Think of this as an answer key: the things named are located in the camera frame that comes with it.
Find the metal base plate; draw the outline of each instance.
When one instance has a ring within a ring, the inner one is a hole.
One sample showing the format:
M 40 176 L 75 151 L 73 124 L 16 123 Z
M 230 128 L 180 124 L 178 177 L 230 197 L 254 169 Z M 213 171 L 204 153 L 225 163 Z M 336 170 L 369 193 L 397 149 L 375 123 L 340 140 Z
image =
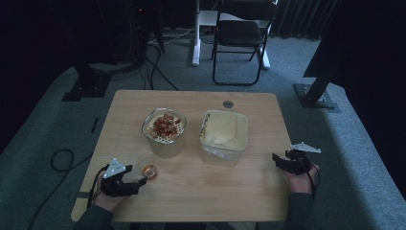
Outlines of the metal base plate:
M 81 98 L 103 98 L 108 84 L 110 83 L 111 75 L 97 74 L 97 82 L 92 89 L 83 89 L 80 87 L 80 80 L 78 79 L 73 86 L 71 92 L 65 93 L 63 102 L 79 102 Z
M 310 89 L 311 84 L 293 84 L 295 91 L 299 97 L 301 105 L 303 107 L 314 107 L 314 108 L 326 108 L 330 113 L 341 113 L 340 108 L 337 103 L 331 101 L 328 92 L 326 91 L 322 97 L 316 102 L 311 102 L 306 99 L 306 93 Z

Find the black backdrop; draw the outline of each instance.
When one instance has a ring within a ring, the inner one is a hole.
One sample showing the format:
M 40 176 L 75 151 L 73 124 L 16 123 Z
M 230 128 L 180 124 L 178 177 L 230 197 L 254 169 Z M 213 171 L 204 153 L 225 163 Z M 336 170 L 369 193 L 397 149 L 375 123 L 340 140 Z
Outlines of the black backdrop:
M 60 0 L 72 25 L 80 56 L 114 63 L 96 1 Z M 47 0 L 2 1 L 0 8 L 1 138 L 0 152 L 24 124 L 37 102 L 66 69 L 67 37 Z
M 304 74 L 331 77 L 332 82 L 345 88 L 403 197 L 406 197 L 405 4 L 396 0 L 343 0 Z

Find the person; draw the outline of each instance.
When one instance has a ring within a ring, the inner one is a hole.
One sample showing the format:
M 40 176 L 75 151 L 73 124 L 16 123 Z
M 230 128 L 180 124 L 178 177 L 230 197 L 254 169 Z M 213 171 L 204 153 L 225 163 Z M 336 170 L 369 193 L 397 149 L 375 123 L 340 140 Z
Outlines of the person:
M 316 172 L 320 167 L 314 167 L 308 172 L 314 181 Z M 313 207 L 311 181 L 306 173 L 296 175 L 283 172 L 287 179 L 290 194 L 286 222 L 283 230 L 318 230 L 321 229 L 316 222 Z M 93 203 L 74 225 L 74 230 L 110 230 L 113 211 L 125 202 L 129 196 L 112 197 L 100 191 L 102 178 L 98 180 L 98 191 Z
M 321 229 L 316 222 L 316 215 L 313 206 L 312 184 L 320 167 L 313 164 L 308 172 L 312 181 L 306 173 L 296 175 L 285 172 L 290 194 L 287 201 L 287 215 L 283 230 L 317 230 Z

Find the wooden table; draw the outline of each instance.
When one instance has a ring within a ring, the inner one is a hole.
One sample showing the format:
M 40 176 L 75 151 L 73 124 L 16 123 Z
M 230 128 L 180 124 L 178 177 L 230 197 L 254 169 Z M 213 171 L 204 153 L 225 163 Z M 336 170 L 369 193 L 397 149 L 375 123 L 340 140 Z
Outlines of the wooden table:
M 232 108 L 223 106 L 230 101 Z M 272 152 L 282 156 L 290 140 L 275 95 L 267 93 L 120 90 L 110 106 L 80 190 L 88 192 L 97 171 L 117 157 L 133 165 L 136 154 L 151 152 L 141 131 L 157 107 L 183 113 L 187 119 L 182 152 L 157 159 L 158 176 L 148 181 L 114 214 L 114 221 L 270 221 L 285 220 L 288 188 Z M 209 109 L 230 110 L 248 118 L 248 145 L 233 168 L 205 164 L 199 133 Z M 124 176 L 141 178 L 136 169 Z M 77 198 L 72 220 L 86 209 Z

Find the small bowl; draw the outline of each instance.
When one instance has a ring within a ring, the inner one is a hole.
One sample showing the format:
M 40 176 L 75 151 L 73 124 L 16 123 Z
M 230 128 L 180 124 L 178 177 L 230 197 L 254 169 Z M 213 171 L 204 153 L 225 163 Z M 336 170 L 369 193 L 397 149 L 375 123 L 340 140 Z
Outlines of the small bowl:
M 166 135 L 153 137 L 150 134 L 150 130 L 154 129 L 154 123 L 157 121 L 157 119 L 163 118 L 165 114 L 173 117 L 173 125 L 176 128 L 175 135 L 177 136 L 174 137 L 171 135 Z M 185 131 L 186 123 L 186 117 L 182 113 L 170 108 L 157 108 L 144 120 L 141 130 L 149 141 L 152 152 L 155 155 L 161 158 L 172 158 L 178 155 L 185 146 L 185 138 L 183 133 Z

